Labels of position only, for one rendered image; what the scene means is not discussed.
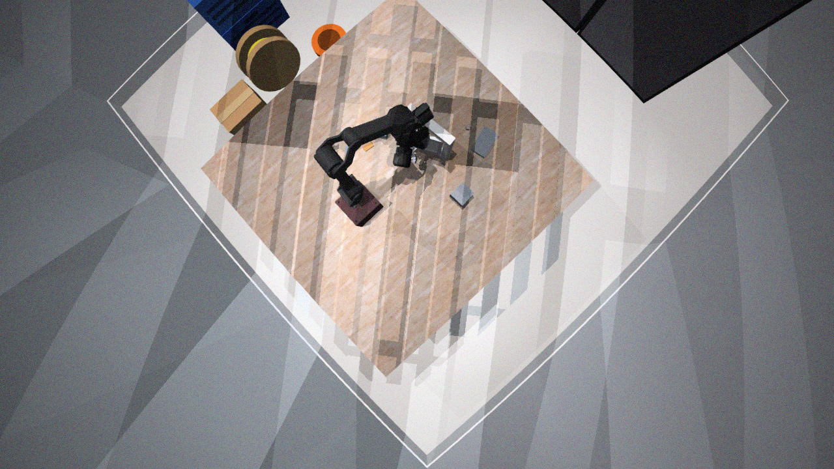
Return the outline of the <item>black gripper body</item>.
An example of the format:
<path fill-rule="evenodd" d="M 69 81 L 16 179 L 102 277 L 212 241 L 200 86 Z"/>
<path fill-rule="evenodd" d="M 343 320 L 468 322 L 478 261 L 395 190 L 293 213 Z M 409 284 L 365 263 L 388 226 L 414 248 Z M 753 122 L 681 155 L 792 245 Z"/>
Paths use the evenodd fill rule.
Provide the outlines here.
<path fill-rule="evenodd" d="M 398 152 L 394 153 L 393 165 L 400 168 L 409 168 L 411 163 L 409 143 L 413 142 L 413 137 L 409 141 L 400 141 L 399 139 L 394 141 L 396 141 L 396 145 L 399 145 L 399 154 Z"/>

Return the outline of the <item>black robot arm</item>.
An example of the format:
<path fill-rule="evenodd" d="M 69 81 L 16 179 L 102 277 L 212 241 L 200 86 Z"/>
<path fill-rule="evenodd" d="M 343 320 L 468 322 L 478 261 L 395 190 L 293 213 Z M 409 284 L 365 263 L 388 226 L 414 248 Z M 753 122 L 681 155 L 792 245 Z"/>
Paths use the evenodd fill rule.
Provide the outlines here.
<path fill-rule="evenodd" d="M 351 126 L 346 127 L 339 135 L 327 137 L 324 143 L 317 148 L 315 159 L 328 177 L 338 180 L 339 187 L 336 191 L 354 210 L 358 204 L 366 200 L 362 195 L 364 187 L 358 183 L 352 173 L 350 176 L 346 173 L 358 148 L 378 139 L 378 137 L 392 134 L 395 140 L 399 139 L 400 141 L 409 141 L 413 137 L 413 142 L 409 143 L 409 147 L 424 150 L 428 147 L 430 139 L 429 128 L 424 125 L 428 124 L 431 119 L 434 119 L 434 115 L 427 103 L 422 103 L 414 111 L 409 111 L 408 107 L 402 104 L 395 105 L 388 110 L 387 115 L 381 118 L 367 121 L 365 124 L 352 128 Z M 415 131 L 417 128 L 419 130 Z M 332 147 L 334 143 L 342 141 L 349 146 L 345 161 Z"/>

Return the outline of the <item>grey square frame with horizontal slats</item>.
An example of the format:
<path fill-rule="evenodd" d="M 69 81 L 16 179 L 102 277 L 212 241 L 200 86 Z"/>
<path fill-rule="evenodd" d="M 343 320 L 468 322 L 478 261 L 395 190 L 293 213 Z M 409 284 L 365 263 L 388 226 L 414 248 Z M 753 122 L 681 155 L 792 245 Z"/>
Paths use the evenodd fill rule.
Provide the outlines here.
<path fill-rule="evenodd" d="M 417 109 L 417 107 L 415 107 L 415 105 L 413 105 L 412 103 L 410 103 L 407 107 L 409 111 L 414 111 L 415 109 Z M 428 147 L 426 147 L 424 150 L 428 152 L 434 152 L 435 154 L 443 158 L 444 161 L 446 161 L 446 159 L 449 158 L 451 148 L 455 143 L 455 137 L 452 136 L 446 130 L 444 130 L 442 126 L 436 124 L 436 122 L 433 119 L 431 119 L 428 122 L 428 124 L 425 124 L 424 126 L 428 127 L 429 131 L 436 136 L 434 137 L 430 135 Z M 443 143 L 444 146 L 442 147 Z"/>

